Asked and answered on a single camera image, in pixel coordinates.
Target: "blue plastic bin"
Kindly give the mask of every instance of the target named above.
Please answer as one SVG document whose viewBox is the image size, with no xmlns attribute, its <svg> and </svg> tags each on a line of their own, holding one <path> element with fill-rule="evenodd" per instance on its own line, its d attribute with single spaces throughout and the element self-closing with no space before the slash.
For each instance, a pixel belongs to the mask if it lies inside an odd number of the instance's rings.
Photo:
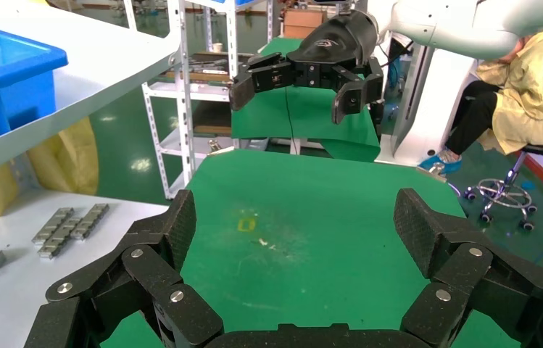
<svg viewBox="0 0 543 348">
<path fill-rule="evenodd" d="M 225 1 L 235 1 L 235 0 L 213 0 L 215 2 L 220 2 L 224 4 Z M 249 2 L 253 2 L 254 0 L 236 0 L 237 5 L 245 5 Z"/>
<path fill-rule="evenodd" d="M 66 52 L 0 31 L 0 135 L 56 111 L 53 69 Z"/>
</svg>

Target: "silver bolt head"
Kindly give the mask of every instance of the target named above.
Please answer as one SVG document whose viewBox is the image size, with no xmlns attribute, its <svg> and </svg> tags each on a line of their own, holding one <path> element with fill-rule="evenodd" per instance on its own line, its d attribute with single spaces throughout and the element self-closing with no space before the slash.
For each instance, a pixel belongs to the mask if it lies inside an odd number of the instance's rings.
<svg viewBox="0 0 543 348">
<path fill-rule="evenodd" d="M 446 290 L 438 290 L 436 291 L 436 297 L 444 302 L 450 301 L 450 294 Z"/>
<path fill-rule="evenodd" d="M 134 258 L 137 258 L 143 254 L 143 250 L 141 249 L 134 249 L 133 252 L 131 252 L 131 256 Z"/>
<path fill-rule="evenodd" d="M 175 291 L 171 294 L 171 302 L 179 302 L 183 299 L 183 292 Z"/>
<path fill-rule="evenodd" d="M 477 248 L 470 248 L 470 254 L 474 256 L 482 256 L 482 251 Z"/>
<path fill-rule="evenodd" d="M 64 283 L 60 286 L 58 286 L 58 294 L 66 294 L 72 289 L 71 283 Z"/>
</svg>

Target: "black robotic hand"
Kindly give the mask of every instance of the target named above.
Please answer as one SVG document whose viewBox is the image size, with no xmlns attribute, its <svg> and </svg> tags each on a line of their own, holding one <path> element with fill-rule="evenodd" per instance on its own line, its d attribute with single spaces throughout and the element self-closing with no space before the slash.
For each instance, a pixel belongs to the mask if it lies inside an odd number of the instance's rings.
<svg viewBox="0 0 543 348">
<path fill-rule="evenodd" d="M 229 91 L 231 109 L 240 110 L 256 93 L 298 86 L 337 92 L 331 105 L 333 123 L 361 112 L 382 97 L 382 69 L 370 57 L 378 40 L 376 26 L 363 12 L 341 13 L 316 28 L 286 57 L 274 53 L 240 66 Z"/>
</svg>

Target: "yellow bag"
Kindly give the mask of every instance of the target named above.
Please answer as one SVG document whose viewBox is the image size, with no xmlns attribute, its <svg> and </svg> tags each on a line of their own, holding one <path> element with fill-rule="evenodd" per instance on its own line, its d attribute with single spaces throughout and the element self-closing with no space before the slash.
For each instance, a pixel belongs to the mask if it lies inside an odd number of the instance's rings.
<svg viewBox="0 0 543 348">
<path fill-rule="evenodd" d="M 46 189 L 95 194 L 98 154 L 88 117 L 28 150 L 38 182 Z M 17 196 L 17 183 L 8 164 L 0 166 L 0 215 Z"/>
</svg>

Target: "green cloth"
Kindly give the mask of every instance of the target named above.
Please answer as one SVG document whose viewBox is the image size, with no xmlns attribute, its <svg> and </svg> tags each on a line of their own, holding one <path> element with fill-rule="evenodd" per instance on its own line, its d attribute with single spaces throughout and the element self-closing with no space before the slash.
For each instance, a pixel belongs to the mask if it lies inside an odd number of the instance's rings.
<svg viewBox="0 0 543 348">
<path fill-rule="evenodd" d="M 261 52 L 286 54 L 299 47 L 301 40 L 274 38 Z M 348 115 L 339 125 L 331 122 L 331 105 L 336 93 L 328 89 L 287 87 L 257 94 L 243 109 L 233 113 L 234 138 L 291 137 L 320 139 L 334 158 L 373 162 L 380 152 L 376 130 L 369 111 Z"/>
<path fill-rule="evenodd" d="M 412 168 L 246 150 L 208 157 L 188 185 L 198 220 L 182 276 L 226 332 L 397 329 L 428 283 L 395 232 L 404 187 L 463 216 L 448 186 Z M 104 348 L 160 347 L 141 321 L 125 320 Z M 474 312 L 453 348 L 481 347 L 519 344 Z"/>
</svg>

